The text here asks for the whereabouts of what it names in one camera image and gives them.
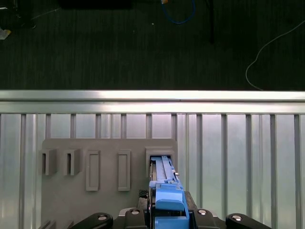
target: blue plastic part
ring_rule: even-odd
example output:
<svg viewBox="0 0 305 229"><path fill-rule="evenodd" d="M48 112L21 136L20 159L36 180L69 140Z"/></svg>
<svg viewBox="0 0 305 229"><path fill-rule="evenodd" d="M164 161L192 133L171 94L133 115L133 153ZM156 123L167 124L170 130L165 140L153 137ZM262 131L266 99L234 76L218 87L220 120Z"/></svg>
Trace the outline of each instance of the blue plastic part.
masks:
<svg viewBox="0 0 305 229"><path fill-rule="evenodd" d="M183 187L172 161L167 156L152 157L156 161L157 181L151 181L149 187L156 189L155 208L161 210L183 211L185 216L155 217L155 229L189 229L189 211Z"/></svg>

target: gray slot holder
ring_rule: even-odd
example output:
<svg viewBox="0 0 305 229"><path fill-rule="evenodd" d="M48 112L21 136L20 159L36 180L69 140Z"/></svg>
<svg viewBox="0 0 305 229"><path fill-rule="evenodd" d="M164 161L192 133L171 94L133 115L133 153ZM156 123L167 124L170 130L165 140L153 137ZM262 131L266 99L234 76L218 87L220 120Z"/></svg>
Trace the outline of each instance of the gray slot holder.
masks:
<svg viewBox="0 0 305 229"><path fill-rule="evenodd" d="M81 150L67 149L63 152L63 174L75 176L81 170Z"/></svg>
<svg viewBox="0 0 305 229"><path fill-rule="evenodd" d="M40 152L42 155L42 174L53 175L57 172L57 150L43 149Z"/></svg>
<svg viewBox="0 0 305 229"><path fill-rule="evenodd" d="M86 153L86 191L100 189L100 151L88 150Z"/></svg>
<svg viewBox="0 0 305 229"><path fill-rule="evenodd" d="M175 152L172 147L146 147L146 177L149 177L149 162L152 156L170 156L175 169L178 168Z"/></svg>
<svg viewBox="0 0 305 229"><path fill-rule="evenodd" d="M120 150L118 152L118 191L130 190L130 167L131 167L131 151Z"/></svg>
<svg viewBox="0 0 305 229"><path fill-rule="evenodd" d="M56 229L56 222L47 220L38 229Z"/></svg>

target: silver bolt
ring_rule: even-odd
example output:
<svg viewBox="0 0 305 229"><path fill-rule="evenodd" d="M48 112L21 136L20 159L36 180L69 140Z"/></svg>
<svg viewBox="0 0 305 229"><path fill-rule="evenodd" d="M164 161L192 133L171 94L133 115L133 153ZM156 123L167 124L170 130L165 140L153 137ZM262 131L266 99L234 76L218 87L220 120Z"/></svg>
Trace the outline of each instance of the silver bolt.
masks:
<svg viewBox="0 0 305 229"><path fill-rule="evenodd" d="M139 210L132 210L133 215L138 215L139 213L140 213Z"/></svg>
<svg viewBox="0 0 305 229"><path fill-rule="evenodd" d="M242 218L240 216L232 216L232 218L236 221L242 221Z"/></svg>
<svg viewBox="0 0 305 229"><path fill-rule="evenodd" d="M206 215L206 211L205 210L199 210L198 213L203 215L203 216Z"/></svg>
<svg viewBox="0 0 305 229"><path fill-rule="evenodd" d="M103 220L105 220L105 219L107 219L107 216L105 216L105 215L99 216L99 220L103 221Z"/></svg>

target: white object on floor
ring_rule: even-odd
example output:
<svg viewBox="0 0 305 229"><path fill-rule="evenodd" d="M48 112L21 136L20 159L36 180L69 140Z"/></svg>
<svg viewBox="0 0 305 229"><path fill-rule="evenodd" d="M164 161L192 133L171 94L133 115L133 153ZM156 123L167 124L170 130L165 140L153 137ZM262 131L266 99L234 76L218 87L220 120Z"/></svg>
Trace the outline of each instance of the white object on floor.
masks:
<svg viewBox="0 0 305 229"><path fill-rule="evenodd" d="M0 28L0 40L4 40L10 35L11 31L10 30L3 30Z"/></svg>

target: metal wall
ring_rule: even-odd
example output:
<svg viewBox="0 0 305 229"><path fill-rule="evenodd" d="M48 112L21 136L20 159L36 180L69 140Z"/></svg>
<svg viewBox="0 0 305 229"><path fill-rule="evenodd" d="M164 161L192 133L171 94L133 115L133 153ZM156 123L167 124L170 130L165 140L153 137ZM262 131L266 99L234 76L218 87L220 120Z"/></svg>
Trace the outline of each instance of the metal wall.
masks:
<svg viewBox="0 0 305 229"><path fill-rule="evenodd" d="M180 179L199 207L220 218L239 212L274 229L305 229L303 94L243 93L247 100L214 93L213 100L205 93L195 102L188 101L193 94L180 94L186 101L147 96L140 103L102 92L14 93L0 91L1 229L41 225L37 152L45 138L70 137L173 138ZM98 101L103 95L106 103Z"/></svg>
<svg viewBox="0 0 305 229"><path fill-rule="evenodd" d="M174 138L181 181L199 207L222 218L240 212L274 228L304 228L303 115L2 114L0 118L1 228L40 226L36 152L45 138L70 137Z"/></svg>

